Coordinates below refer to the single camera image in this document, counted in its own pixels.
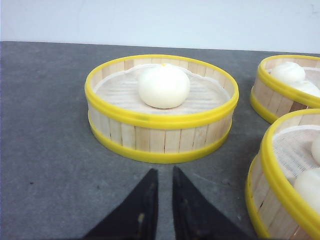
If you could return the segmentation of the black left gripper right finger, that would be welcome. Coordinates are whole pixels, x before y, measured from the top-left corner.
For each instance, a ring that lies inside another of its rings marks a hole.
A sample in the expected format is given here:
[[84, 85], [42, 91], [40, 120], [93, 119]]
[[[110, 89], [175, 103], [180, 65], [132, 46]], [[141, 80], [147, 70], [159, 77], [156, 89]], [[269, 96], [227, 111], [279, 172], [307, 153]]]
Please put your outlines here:
[[177, 240], [251, 240], [214, 207], [183, 171], [172, 175], [172, 213]]

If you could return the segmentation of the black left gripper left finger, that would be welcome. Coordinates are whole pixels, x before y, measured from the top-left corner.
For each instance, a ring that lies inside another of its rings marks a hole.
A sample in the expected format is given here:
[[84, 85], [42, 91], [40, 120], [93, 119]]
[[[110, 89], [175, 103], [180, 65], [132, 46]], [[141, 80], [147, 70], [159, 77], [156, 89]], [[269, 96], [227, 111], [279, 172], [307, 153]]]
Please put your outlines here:
[[124, 201], [84, 240], [154, 240], [158, 223], [158, 171], [150, 169]]

